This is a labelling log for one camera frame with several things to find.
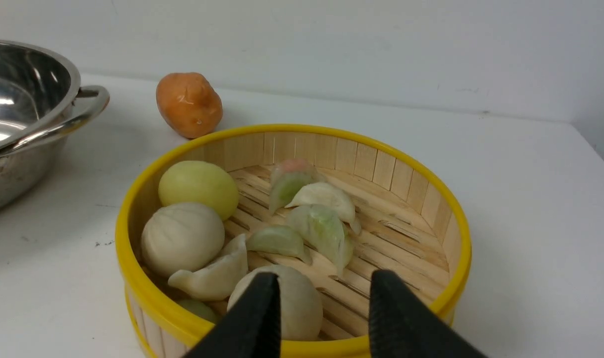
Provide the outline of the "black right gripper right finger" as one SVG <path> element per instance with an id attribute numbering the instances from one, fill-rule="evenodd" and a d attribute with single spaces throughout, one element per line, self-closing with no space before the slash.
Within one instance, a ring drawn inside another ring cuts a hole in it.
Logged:
<path id="1" fill-rule="evenodd" d="M 484 358 L 432 313 L 389 269 L 372 274 L 369 349 L 373 358 Z"/>

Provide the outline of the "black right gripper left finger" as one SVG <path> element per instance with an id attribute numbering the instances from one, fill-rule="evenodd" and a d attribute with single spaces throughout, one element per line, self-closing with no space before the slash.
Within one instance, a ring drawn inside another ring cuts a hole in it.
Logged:
<path id="1" fill-rule="evenodd" d="M 280 286 L 272 272 L 259 272 L 231 310 L 185 354 L 185 358 L 279 358 Z"/>

